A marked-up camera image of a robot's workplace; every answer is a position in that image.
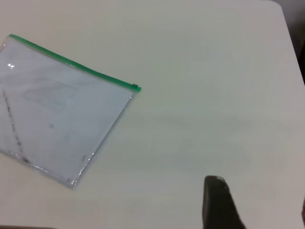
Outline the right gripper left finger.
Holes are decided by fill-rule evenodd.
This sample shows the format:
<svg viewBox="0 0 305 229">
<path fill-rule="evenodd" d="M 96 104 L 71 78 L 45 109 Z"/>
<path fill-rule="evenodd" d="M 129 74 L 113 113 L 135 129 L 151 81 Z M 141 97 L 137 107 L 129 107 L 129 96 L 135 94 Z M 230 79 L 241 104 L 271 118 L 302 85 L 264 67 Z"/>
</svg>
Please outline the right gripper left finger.
<svg viewBox="0 0 305 229">
<path fill-rule="evenodd" d="M 203 187 L 204 229 L 244 229 L 229 186 L 219 176 L 206 176 Z"/>
</svg>

